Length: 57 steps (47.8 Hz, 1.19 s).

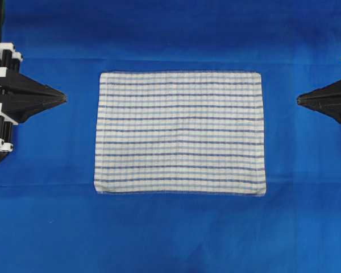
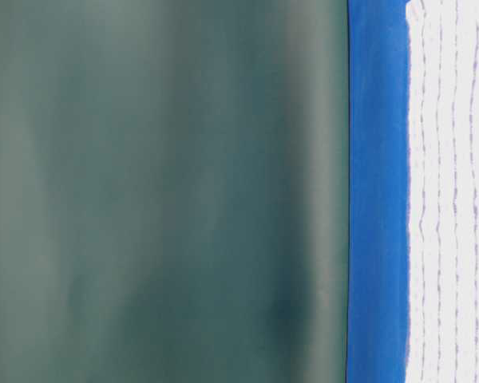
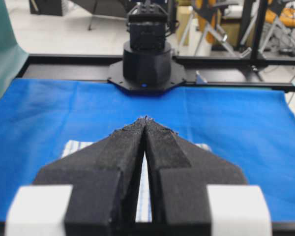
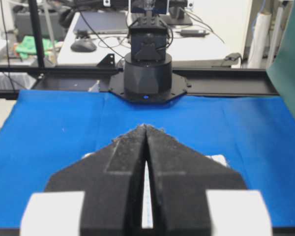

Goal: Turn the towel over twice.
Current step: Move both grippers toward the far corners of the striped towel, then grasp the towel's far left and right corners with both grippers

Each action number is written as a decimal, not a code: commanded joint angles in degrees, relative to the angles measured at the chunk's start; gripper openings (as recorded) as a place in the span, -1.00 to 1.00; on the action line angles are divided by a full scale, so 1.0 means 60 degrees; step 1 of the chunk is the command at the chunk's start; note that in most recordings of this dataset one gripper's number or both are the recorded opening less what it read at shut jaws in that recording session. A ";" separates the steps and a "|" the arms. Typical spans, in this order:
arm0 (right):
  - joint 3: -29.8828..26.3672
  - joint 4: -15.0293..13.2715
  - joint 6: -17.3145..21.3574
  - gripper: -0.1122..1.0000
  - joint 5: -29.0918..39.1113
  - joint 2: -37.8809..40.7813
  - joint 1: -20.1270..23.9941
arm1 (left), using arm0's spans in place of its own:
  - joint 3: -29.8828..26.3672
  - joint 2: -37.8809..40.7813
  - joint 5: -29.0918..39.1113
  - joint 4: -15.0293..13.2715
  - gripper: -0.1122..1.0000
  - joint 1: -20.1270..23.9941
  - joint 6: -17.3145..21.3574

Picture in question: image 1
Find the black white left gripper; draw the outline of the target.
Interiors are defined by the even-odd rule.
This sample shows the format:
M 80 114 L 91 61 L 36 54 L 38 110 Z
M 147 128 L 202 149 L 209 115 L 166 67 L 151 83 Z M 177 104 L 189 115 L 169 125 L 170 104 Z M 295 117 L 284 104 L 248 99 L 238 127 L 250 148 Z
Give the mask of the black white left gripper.
M 31 116 L 66 103 L 66 95 L 19 72 L 22 54 L 0 42 L 0 151 L 12 151 L 13 127 Z M 9 97 L 9 91 L 47 97 Z

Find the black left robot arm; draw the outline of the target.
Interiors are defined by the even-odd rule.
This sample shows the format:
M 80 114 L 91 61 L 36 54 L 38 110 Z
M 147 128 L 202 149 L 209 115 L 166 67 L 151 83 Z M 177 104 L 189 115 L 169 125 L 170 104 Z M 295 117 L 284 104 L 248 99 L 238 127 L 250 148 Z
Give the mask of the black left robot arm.
M 13 151 L 14 126 L 66 102 L 62 92 L 20 73 L 23 55 L 2 42 L 5 2 L 0 1 L 0 162 Z

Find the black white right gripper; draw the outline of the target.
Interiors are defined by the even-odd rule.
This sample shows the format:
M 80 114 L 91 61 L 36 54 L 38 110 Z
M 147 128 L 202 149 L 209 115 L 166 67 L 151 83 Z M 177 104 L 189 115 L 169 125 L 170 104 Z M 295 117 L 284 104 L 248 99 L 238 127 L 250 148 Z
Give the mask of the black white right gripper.
M 309 110 L 317 111 L 321 114 L 327 115 L 337 123 L 341 124 L 341 104 L 337 105 L 323 105 L 321 102 L 312 102 L 308 100 L 316 100 L 323 98 L 337 98 L 341 97 L 341 80 L 334 82 L 323 88 L 302 94 L 297 97 L 297 104 Z

